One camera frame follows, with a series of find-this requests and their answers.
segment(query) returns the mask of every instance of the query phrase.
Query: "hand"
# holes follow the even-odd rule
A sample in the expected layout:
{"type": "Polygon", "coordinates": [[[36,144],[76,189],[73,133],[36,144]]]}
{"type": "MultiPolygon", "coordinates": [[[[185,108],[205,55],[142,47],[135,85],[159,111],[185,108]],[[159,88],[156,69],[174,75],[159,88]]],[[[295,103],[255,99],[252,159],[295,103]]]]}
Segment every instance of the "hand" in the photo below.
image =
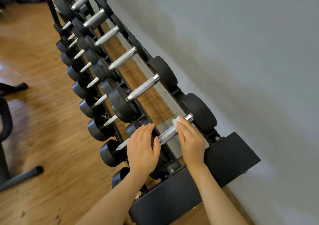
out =
{"type": "Polygon", "coordinates": [[[154,139],[151,147],[151,136],[154,124],[139,127],[130,137],[127,144],[127,157],[130,164],[130,172],[141,176],[146,181],[149,174],[155,169],[160,156],[160,142],[158,137],[154,139]]]}
{"type": "Polygon", "coordinates": [[[194,128],[185,118],[180,117],[181,122],[177,122],[178,136],[181,142],[181,152],[183,159],[190,173],[205,166],[204,151],[205,140],[200,132],[194,128]]]}

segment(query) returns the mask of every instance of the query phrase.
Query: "forearm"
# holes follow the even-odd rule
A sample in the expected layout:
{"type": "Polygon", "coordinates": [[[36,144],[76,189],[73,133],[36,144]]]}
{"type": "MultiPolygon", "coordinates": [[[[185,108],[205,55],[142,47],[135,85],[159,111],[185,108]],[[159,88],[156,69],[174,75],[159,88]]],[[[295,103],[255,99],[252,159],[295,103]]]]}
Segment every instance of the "forearm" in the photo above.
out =
{"type": "Polygon", "coordinates": [[[144,177],[130,172],[112,191],[95,204],[77,225],[123,225],[125,216],[144,182],[144,177]]]}
{"type": "Polygon", "coordinates": [[[211,224],[247,225],[243,217],[221,190],[205,164],[190,172],[201,194],[211,224]]]}

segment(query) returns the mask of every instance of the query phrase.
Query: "wall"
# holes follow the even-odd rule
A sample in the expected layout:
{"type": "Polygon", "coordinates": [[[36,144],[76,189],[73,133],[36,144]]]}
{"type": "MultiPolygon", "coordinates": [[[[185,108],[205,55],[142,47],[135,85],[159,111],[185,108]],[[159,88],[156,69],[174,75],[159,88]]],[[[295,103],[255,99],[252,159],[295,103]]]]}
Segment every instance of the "wall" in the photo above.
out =
{"type": "Polygon", "coordinates": [[[319,224],[319,0],[108,0],[262,161],[229,186],[257,224],[319,224]]]}

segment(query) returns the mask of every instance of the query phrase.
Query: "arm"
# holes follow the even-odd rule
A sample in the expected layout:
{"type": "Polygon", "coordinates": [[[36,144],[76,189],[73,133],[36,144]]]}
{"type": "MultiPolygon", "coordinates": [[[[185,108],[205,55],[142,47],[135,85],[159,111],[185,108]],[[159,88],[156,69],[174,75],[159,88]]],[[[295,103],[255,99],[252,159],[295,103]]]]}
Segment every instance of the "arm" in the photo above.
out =
{"type": "Polygon", "coordinates": [[[153,128],[154,124],[143,125],[130,137],[127,145],[130,172],[113,190],[95,204],[77,225],[123,225],[125,216],[138,191],[155,169],[160,155],[158,138],[154,139],[153,149],[151,147],[153,128]]]}
{"type": "Polygon", "coordinates": [[[184,161],[199,190],[210,223],[247,225],[205,165],[205,141],[200,132],[182,117],[181,122],[177,122],[177,131],[184,161]]]}

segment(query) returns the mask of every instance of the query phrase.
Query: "person's left arm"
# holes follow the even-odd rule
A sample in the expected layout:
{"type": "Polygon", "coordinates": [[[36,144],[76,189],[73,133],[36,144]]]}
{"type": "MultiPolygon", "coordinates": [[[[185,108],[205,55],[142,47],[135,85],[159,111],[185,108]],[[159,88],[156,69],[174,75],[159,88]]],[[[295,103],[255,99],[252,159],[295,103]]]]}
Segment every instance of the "person's left arm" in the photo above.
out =
{"type": "Polygon", "coordinates": [[[160,143],[154,139],[151,147],[151,132],[154,124],[138,128],[130,137],[127,155],[130,163],[128,175],[88,211],[77,225],[101,224],[123,225],[138,191],[149,174],[155,169],[160,155],[160,143]]]}

